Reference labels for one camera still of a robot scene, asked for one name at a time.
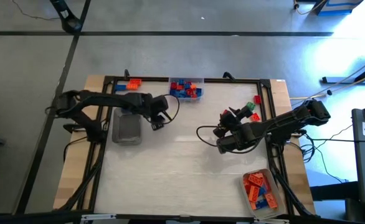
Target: wooden table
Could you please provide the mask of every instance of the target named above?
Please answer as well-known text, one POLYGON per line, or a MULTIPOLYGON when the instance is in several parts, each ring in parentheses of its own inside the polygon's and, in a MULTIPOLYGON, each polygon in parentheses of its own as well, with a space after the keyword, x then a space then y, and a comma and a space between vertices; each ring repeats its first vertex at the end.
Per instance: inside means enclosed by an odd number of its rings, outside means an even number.
MULTIPOLYGON (((101 92, 104 82, 104 76, 101 75, 90 75, 87 78, 85 85, 86 90, 101 92)), ((270 80, 271 90, 274 100, 275 112, 277 115, 286 113, 292 110, 287 85, 284 80, 270 80)), ((263 89, 264 98, 267 98, 267 91, 263 89)), ((267 102, 264 102, 265 111, 267 117, 271 117, 270 107, 267 102)), ((95 119, 97 115, 97 106, 86 107, 83 111, 87 116, 95 119)), ((102 113, 102 119, 105 118, 108 108, 104 108, 102 113)), ((71 141, 82 138, 85 136, 85 132, 76 132, 72 134, 71 141)), ((291 139, 291 142, 299 144, 298 140, 295 138, 291 139)), ((80 185, 85 169, 85 164, 87 161, 88 148, 90 143, 85 139, 81 142, 76 142, 68 148, 66 161, 62 175, 60 178, 57 195, 55 196, 54 208, 61 207, 68 198, 75 192, 76 188, 80 185)), ((311 213, 315 213, 313 199, 311 197, 310 186, 307 180, 306 169, 303 163, 303 158, 301 152, 291 145, 286 145, 283 152, 285 157, 285 165, 288 173, 289 185, 292 191, 296 194, 298 199, 303 203, 303 205, 311 213)), ((93 157, 93 162, 96 160, 96 154, 93 157)), ((88 201, 90 200, 90 194, 92 191, 91 184, 88 186, 83 207, 88 208, 88 201)), ((283 189, 280 187, 280 194, 283 197, 283 189)))

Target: black tripod leg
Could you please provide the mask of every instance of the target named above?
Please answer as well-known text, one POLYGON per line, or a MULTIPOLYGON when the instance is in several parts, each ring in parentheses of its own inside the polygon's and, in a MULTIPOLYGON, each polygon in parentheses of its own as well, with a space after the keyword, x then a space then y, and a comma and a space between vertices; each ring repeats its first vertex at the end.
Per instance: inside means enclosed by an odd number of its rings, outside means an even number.
POLYGON ((314 201, 343 200, 345 198, 359 200, 357 181, 310 187, 310 190, 314 201))
POLYGON ((82 21, 72 13, 64 0, 50 0, 50 2, 57 11, 65 32, 79 32, 82 29, 82 21))

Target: white work surface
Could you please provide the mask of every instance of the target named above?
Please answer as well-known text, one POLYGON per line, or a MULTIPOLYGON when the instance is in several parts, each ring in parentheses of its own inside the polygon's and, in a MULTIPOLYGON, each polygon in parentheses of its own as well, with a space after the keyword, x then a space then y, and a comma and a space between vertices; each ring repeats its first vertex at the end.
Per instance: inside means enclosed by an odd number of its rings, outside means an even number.
MULTIPOLYGON (((143 82, 139 92, 162 95, 168 93, 168 83, 143 82)), ((225 109, 242 108, 257 94, 254 84, 205 83, 202 99, 181 103, 176 119, 164 128, 153 131, 142 119, 142 143, 137 146, 112 142, 110 126, 95 213, 252 216, 239 179, 243 173, 268 167, 264 140, 248 154, 222 155, 197 138, 196 128, 217 125, 225 109)), ((177 102, 167 98, 173 117, 177 102)), ((258 106, 255 112, 261 116, 258 106)), ((212 130, 203 128, 199 134, 215 143, 212 130)))

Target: plastic bin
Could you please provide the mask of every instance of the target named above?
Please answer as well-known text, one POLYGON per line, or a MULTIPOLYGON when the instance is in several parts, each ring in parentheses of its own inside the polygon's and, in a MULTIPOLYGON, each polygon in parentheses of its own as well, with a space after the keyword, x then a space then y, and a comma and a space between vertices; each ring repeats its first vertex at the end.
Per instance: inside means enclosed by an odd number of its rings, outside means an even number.
MULTIPOLYGON (((283 203, 283 201, 281 199, 281 196, 279 194, 277 185, 275 184, 274 178, 272 177, 272 174, 268 169, 260 169, 260 170, 256 170, 256 171, 248 172, 248 173, 244 174, 240 178, 240 184, 241 184, 241 188, 243 190, 243 193, 244 193, 244 196, 246 199, 245 201, 247 202, 247 206, 255 218, 262 220, 262 219, 266 219, 266 218, 276 217, 278 215, 285 213, 285 204, 283 203), (249 193, 247 192, 247 190, 245 188, 244 182, 245 182, 245 179, 249 178, 250 174, 256 174, 256 173, 263 174, 263 176, 267 180, 267 182, 270 186, 270 190, 266 191, 266 192, 272 193, 272 195, 277 203, 277 208, 270 208, 269 206, 267 206, 267 207, 259 208, 256 210, 252 209, 252 206, 249 201, 249 193)), ((258 199, 263 199, 263 198, 265 199, 265 196, 259 194, 258 199)))
POLYGON ((199 101, 204 94, 204 78, 169 78, 169 94, 176 96, 178 100, 182 102, 199 101), (178 85, 181 80, 183 80, 184 83, 191 82, 193 85, 195 85, 197 89, 195 93, 199 93, 200 90, 200 94, 197 94, 197 98, 191 98, 188 97, 187 95, 185 97, 181 97, 181 95, 178 92, 177 95, 173 94, 171 89, 171 84, 174 82, 177 83, 178 85))

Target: gray floor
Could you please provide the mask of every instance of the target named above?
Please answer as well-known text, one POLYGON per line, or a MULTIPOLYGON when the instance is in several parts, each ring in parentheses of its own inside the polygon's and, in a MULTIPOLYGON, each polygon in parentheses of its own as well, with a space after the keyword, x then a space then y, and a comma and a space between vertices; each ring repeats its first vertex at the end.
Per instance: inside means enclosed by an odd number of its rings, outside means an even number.
MULTIPOLYGON (((15 0, 25 13, 54 17, 47 0, 15 0)), ((80 16, 84 0, 67 1, 80 16)), ((301 10, 311 4, 302 4, 301 10)), ((229 71, 242 78, 287 81, 291 96, 308 96, 327 86, 323 76, 349 75, 365 64, 365 1, 349 16, 299 16, 283 1, 92 1, 84 31, 247 31, 334 32, 332 37, 81 37, 65 90, 82 89, 87 75, 220 77, 229 71)), ((61 30, 59 21, 23 16, 12 1, 0 0, 0 30, 61 30)), ((0 36, 0 212, 13 211, 54 95, 72 37, 0 36)), ((308 128, 328 138, 350 124, 350 110, 365 108, 365 86, 323 99, 333 119, 308 128)), ((70 135, 55 120, 27 212, 52 209, 62 171, 62 150, 70 135)), ((351 130, 339 138, 351 139, 351 130)), ((330 173, 356 180, 353 145, 328 142, 321 150, 330 173)), ((306 165, 310 185, 332 184, 320 155, 306 165)), ((324 217, 341 218, 339 202, 316 203, 324 217)))

